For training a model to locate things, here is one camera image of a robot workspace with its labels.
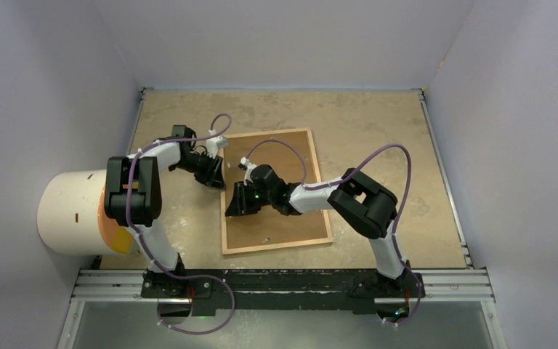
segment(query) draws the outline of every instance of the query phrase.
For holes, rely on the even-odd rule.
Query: white wall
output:
[[[511,348],[558,348],[558,1],[477,0],[428,105]]]
[[[150,87],[425,87],[474,0],[96,0]]]
[[[136,98],[92,0],[0,0],[0,348],[56,346],[83,260],[42,244],[39,199],[124,153]]]

